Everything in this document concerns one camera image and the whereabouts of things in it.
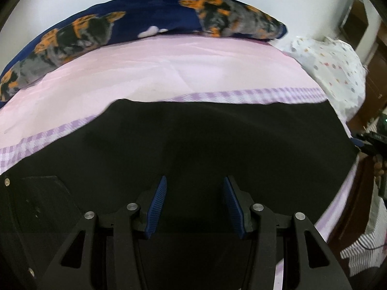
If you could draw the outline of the person's right hand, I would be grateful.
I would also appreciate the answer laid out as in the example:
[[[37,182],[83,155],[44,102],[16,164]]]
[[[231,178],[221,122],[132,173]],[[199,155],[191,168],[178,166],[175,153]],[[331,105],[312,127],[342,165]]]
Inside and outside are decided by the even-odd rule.
[[[386,161],[381,154],[375,155],[372,159],[374,162],[374,176],[379,179],[386,173]]]

